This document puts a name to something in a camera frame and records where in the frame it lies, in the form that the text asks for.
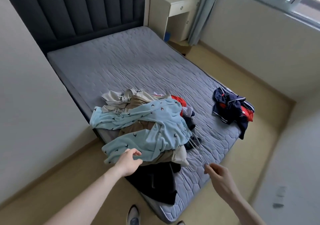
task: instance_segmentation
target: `shoe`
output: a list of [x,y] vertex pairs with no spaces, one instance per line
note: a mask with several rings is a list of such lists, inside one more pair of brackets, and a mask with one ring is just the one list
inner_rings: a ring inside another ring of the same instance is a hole
[[140,225],[140,214],[136,205],[132,205],[128,212],[127,225]]

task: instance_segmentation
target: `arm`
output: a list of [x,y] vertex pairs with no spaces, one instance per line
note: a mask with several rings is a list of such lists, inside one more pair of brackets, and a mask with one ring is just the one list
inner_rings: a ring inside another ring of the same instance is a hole
[[242,225],[266,225],[257,212],[241,196],[227,168],[215,163],[206,164],[204,173],[210,175],[214,189],[232,208]]
[[134,160],[133,155],[141,155],[137,149],[127,149],[118,162],[80,195],[55,214],[45,225],[90,225],[115,183],[124,176],[133,174],[141,159]]

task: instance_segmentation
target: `white nightstand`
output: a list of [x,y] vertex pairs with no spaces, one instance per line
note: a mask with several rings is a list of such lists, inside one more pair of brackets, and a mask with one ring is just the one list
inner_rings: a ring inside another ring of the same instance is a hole
[[165,32],[171,39],[183,41],[189,37],[200,0],[150,0],[149,28],[160,38]]

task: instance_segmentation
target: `quilted mattress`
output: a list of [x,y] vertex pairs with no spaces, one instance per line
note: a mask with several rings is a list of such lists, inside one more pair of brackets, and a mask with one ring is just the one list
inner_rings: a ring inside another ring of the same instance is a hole
[[[194,108],[196,130],[202,138],[197,148],[206,163],[219,163],[240,135],[238,126],[227,125],[212,115],[213,91],[225,87],[163,42],[151,29],[139,27],[78,45],[49,52],[50,64],[90,119],[95,106],[103,106],[108,90],[144,89],[151,93],[180,96]],[[107,143],[117,131],[98,129]],[[175,176],[178,194],[174,205],[144,195],[160,219],[172,223],[209,180],[196,150],[187,154],[190,163]]]

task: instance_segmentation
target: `blue fleece with bird print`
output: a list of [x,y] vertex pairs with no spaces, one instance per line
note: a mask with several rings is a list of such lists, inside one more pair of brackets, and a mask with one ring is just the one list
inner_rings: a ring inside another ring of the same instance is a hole
[[134,158],[148,162],[164,150],[187,143],[192,132],[180,116],[181,110],[181,104],[172,98],[154,100],[121,114],[103,113],[100,107],[95,107],[90,119],[92,128],[117,130],[139,120],[155,122],[151,130],[128,133],[104,145],[102,151],[108,156],[105,163],[116,163],[127,148],[136,148],[142,155]]

